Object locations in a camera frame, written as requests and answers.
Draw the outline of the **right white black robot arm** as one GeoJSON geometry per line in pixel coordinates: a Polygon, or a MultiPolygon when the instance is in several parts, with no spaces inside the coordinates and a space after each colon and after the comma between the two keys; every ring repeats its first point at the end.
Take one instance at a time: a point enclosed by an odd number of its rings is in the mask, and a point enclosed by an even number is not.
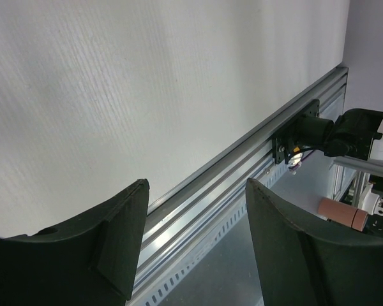
{"type": "Polygon", "coordinates": [[[368,160],[373,142],[383,136],[379,127],[383,112],[354,108],[339,116],[324,138],[322,151],[327,157],[368,160]]]}

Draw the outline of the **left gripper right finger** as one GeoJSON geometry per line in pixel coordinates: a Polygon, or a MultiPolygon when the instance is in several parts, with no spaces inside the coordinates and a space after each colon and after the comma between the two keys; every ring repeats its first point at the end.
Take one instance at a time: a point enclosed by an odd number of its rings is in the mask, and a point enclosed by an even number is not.
{"type": "Polygon", "coordinates": [[[266,305],[383,305],[383,238],[327,222],[246,182],[266,305]]]}

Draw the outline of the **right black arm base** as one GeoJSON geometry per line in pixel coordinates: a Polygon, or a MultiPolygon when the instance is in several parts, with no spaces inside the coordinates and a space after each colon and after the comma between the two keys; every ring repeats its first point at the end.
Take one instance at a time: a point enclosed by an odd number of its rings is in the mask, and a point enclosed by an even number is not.
{"type": "Polygon", "coordinates": [[[311,100],[272,135],[274,162],[288,164],[296,147],[322,149],[333,126],[332,120],[320,118],[320,101],[311,100]]]}

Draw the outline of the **pink foam roller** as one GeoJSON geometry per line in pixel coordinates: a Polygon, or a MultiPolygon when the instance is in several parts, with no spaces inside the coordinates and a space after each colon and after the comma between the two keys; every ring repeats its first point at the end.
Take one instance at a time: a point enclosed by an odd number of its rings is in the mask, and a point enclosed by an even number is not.
{"type": "Polygon", "coordinates": [[[368,219],[366,211],[329,198],[321,199],[317,212],[319,215],[357,231],[364,230],[368,219]]]}

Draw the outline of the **aluminium mounting rail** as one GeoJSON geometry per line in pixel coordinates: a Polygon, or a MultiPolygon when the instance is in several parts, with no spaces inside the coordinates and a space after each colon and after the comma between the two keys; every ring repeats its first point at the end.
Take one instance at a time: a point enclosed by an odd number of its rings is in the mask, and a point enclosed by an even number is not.
{"type": "Polygon", "coordinates": [[[185,244],[229,205],[247,177],[270,167],[272,135],[312,100],[320,107],[346,89],[348,68],[338,67],[321,78],[281,110],[259,124],[221,157],[186,179],[149,209],[142,241],[135,287],[158,273],[185,244]]]}

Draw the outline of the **background robot equipment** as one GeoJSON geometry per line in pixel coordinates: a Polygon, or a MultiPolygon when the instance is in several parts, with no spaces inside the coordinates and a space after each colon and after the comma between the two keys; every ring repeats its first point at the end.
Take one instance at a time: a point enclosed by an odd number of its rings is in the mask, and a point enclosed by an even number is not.
{"type": "Polygon", "coordinates": [[[337,157],[334,163],[357,171],[353,200],[367,213],[363,232],[383,238],[383,137],[373,141],[367,159],[337,157]]]}

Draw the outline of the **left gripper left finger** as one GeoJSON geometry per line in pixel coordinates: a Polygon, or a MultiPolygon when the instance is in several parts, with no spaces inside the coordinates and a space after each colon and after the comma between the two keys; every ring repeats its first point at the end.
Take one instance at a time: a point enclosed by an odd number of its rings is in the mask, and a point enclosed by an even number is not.
{"type": "Polygon", "coordinates": [[[149,202],[140,179],[34,235],[0,238],[0,305],[124,305],[132,297],[149,202]]]}

